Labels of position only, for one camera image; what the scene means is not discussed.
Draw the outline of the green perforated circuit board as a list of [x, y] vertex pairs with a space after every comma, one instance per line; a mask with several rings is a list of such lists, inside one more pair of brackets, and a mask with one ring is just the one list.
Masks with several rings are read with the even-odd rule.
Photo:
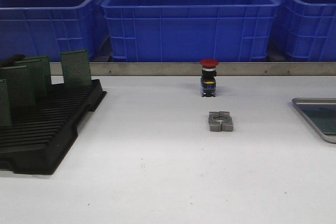
[[320, 108], [316, 125], [323, 134], [335, 135], [335, 110]]
[[302, 108], [302, 111], [309, 117], [311, 121], [316, 124], [317, 122], [317, 115], [320, 108], [326, 108], [326, 107], [317, 107], [317, 108]]

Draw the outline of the rear right green circuit board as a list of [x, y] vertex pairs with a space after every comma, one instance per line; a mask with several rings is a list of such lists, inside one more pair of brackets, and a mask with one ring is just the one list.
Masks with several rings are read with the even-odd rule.
[[92, 86], [87, 50], [62, 52], [61, 67], [66, 88]]

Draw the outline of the rear left green circuit board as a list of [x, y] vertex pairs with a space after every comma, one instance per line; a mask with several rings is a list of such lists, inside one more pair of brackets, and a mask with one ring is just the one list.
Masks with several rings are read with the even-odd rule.
[[15, 61], [14, 65], [28, 68], [35, 99], [46, 97], [52, 90], [49, 55], [23, 58]]

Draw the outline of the black slotted board rack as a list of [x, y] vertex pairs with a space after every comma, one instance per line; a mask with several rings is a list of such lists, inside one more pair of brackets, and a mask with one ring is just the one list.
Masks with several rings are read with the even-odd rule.
[[[1, 67], [15, 66], [27, 58], [13, 55], [1, 61]], [[1, 128], [1, 169], [17, 174], [52, 174], [78, 136], [78, 124], [94, 111], [106, 92], [98, 79], [92, 86], [66, 88], [52, 84], [35, 105], [11, 108], [10, 127]]]

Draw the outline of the dark green left circuit board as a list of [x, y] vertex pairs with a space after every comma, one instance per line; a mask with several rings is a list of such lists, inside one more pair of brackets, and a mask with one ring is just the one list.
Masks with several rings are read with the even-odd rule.
[[11, 108], [35, 105], [33, 86], [26, 66], [1, 67], [1, 79], [7, 82]]

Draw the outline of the leftmost edge green circuit board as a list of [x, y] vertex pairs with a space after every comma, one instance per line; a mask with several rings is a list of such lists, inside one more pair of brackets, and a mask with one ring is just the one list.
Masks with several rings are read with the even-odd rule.
[[7, 83], [5, 79], [1, 79], [1, 128], [10, 127], [12, 125], [10, 115], [10, 105], [7, 91]]

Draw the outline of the silver metal tray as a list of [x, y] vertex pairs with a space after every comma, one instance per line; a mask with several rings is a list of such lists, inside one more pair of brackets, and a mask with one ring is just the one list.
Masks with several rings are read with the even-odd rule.
[[335, 144], [335, 135], [325, 135], [314, 124], [313, 121], [302, 111], [302, 108], [326, 107], [335, 109], [335, 98], [294, 98], [292, 99], [294, 108], [305, 119], [305, 121], [315, 130], [315, 132], [326, 142]]

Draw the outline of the red emergency stop button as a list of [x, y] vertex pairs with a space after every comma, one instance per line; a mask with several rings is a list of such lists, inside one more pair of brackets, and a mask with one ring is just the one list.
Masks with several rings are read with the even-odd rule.
[[216, 66], [219, 62], [215, 59], [203, 59], [200, 61], [202, 65], [201, 76], [201, 96], [202, 97], [215, 97], [217, 75]]

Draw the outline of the grey split clamp block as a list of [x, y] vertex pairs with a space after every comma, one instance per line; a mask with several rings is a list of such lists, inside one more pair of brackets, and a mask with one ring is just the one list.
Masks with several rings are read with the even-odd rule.
[[232, 132], [234, 130], [233, 119], [227, 111], [209, 112], [208, 124], [211, 132]]

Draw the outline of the centre blue plastic crate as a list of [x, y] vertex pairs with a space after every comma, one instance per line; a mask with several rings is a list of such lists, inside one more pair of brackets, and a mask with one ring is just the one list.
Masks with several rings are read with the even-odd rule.
[[125, 62], [266, 59], [277, 0], [104, 0], [114, 58]]

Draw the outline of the left front blue crate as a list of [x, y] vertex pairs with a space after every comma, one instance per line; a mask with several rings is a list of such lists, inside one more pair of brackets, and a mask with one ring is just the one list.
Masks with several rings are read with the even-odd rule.
[[86, 49], [93, 59], [108, 37], [103, 0], [1, 0], [1, 58]]

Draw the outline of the right front blue crate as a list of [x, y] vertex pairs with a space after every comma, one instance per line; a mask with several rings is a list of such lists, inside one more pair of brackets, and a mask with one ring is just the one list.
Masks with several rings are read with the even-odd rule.
[[279, 0], [271, 41], [287, 61], [335, 61], [335, 0]]

